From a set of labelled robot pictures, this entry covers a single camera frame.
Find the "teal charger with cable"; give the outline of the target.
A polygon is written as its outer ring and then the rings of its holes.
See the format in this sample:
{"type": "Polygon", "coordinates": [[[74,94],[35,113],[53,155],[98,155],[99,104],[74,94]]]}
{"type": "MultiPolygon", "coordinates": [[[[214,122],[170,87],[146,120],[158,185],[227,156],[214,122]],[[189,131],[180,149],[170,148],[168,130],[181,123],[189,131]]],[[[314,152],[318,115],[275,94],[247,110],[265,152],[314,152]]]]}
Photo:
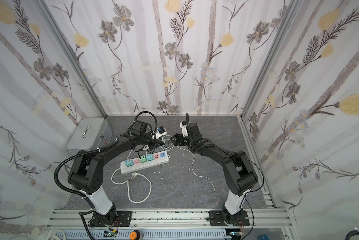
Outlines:
{"type": "Polygon", "coordinates": [[[133,166],[133,165],[134,165],[134,161],[133,161],[133,160],[126,160],[126,161],[125,161],[125,166],[131,167],[131,166],[133,166]]]}

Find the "green charger with black cable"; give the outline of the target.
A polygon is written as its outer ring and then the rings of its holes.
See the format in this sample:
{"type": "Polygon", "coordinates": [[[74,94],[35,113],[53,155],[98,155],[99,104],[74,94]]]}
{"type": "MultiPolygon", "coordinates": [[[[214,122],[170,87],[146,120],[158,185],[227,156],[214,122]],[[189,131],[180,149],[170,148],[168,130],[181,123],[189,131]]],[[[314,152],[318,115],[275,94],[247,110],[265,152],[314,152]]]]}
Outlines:
{"type": "Polygon", "coordinates": [[[147,160],[146,160],[146,156],[141,156],[141,157],[139,158],[139,161],[140,161],[140,163],[146,162],[146,161],[147,161],[147,160]]]}

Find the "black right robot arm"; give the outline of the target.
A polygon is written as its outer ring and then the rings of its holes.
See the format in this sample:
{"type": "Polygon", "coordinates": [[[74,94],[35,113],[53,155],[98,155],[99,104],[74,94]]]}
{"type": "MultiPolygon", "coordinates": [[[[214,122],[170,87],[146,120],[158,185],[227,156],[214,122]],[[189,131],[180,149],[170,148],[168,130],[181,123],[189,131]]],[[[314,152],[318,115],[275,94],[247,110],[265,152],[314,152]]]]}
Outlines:
{"type": "Polygon", "coordinates": [[[221,222],[233,226],[246,216],[243,202],[249,193],[259,191],[255,189],[259,177],[255,168],[259,166],[251,161],[243,151],[228,151],[214,144],[210,139],[203,138],[198,125],[191,123],[189,114],[185,114],[185,121],[180,123],[181,134],[171,137],[174,146],[191,153],[193,156],[207,157],[222,167],[225,182],[229,188],[228,197],[221,209],[221,222]]]}

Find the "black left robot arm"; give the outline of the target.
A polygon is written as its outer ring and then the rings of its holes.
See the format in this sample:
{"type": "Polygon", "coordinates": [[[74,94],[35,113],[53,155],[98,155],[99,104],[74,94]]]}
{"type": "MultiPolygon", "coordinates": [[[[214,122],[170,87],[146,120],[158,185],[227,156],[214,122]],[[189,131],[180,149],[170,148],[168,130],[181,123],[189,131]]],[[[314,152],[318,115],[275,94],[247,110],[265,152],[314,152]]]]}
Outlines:
{"type": "Polygon", "coordinates": [[[109,227],[118,220],[116,206],[103,188],[104,167],[136,146],[147,146],[150,151],[155,150],[159,144],[157,133],[156,116],[149,111],[142,111],[115,143],[91,151],[79,151],[59,163],[54,172],[56,185],[65,192],[82,197],[90,206],[88,212],[79,213],[82,219],[85,215],[93,215],[88,222],[83,221],[85,227],[109,227]],[[68,188],[61,183],[59,172],[71,161],[73,165],[68,174],[68,183],[73,187],[68,188]]]}

